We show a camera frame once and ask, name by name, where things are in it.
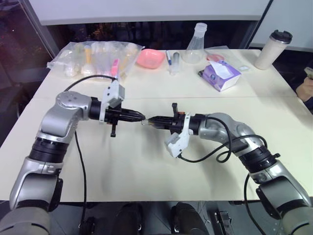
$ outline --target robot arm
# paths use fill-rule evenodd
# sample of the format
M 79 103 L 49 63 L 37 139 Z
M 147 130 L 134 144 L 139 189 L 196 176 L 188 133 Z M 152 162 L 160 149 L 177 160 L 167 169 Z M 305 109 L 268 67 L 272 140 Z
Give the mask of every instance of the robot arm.
M 95 119 L 112 124 L 119 120 L 141 121 L 139 112 L 121 108 L 124 88 L 113 81 L 102 102 L 77 92 L 63 92 L 44 116 L 32 150 L 24 160 L 10 194 L 11 212 L 0 222 L 1 235 L 48 235 L 50 219 L 61 198 L 59 178 L 63 158 L 80 120 Z
M 227 143 L 227 131 L 218 120 L 226 124 L 231 139 L 254 135 L 249 126 L 234 121 L 227 114 L 190 116 L 178 112 L 176 103 L 172 106 L 174 117 L 152 117 L 149 119 L 149 124 L 158 129 L 171 131 L 172 135 L 165 144 L 173 157 L 179 157 L 182 150 L 188 146 L 189 135 Z M 272 155 L 256 137 L 234 141 L 232 152 L 239 157 L 254 182 L 259 184 L 256 192 L 263 206 L 270 216 L 282 219 L 285 232 L 295 235 L 313 234 L 313 208 L 310 198 L 298 181 L 276 159 L 279 154 Z

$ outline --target pink bowl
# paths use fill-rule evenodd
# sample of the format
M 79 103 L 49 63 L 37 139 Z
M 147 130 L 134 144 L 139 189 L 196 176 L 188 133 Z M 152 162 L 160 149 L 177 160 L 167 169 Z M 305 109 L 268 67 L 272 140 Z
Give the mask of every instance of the pink bowl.
M 220 60 L 224 60 L 224 57 L 218 54 L 209 54 L 206 58 L 208 61 L 212 60 L 215 62 L 219 62 Z
M 161 65 L 164 58 L 164 52 L 153 49 L 144 49 L 141 51 L 137 59 L 137 64 L 145 68 L 156 69 Z

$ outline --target travel mug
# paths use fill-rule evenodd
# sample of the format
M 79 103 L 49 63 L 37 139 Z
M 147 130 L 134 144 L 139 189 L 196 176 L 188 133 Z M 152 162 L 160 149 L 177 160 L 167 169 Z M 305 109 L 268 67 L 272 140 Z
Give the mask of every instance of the travel mug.
M 275 30 L 270 35 L 268 41 L 263 47 L 261 54 L 255 61 L 254 66 L 261 70 L 266 70 L 283 52 L 286 46 L 291 42 L 292 34 L 284 31 Z

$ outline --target tissue box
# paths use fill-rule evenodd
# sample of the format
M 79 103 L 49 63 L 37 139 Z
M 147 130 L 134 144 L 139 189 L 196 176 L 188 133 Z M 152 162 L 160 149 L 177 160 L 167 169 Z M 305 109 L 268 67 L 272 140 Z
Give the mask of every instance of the tissue box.
M 236 84 L 241 73 L 225 61 L 213 62 L 205 67 L 202 78 L 219 92 Z

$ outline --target wall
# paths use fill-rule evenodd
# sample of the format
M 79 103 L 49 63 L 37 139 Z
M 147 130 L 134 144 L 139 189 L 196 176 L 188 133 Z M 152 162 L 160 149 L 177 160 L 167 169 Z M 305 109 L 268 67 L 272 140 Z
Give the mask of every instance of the wall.
M 259 20 L 268 0 L 20 0 L 42 25 L 105 22 Z
M 274 0 L 250 46 L 263 47 L 275 29 L 293 35 L 287 49 L 313 51 L 313 0 Z

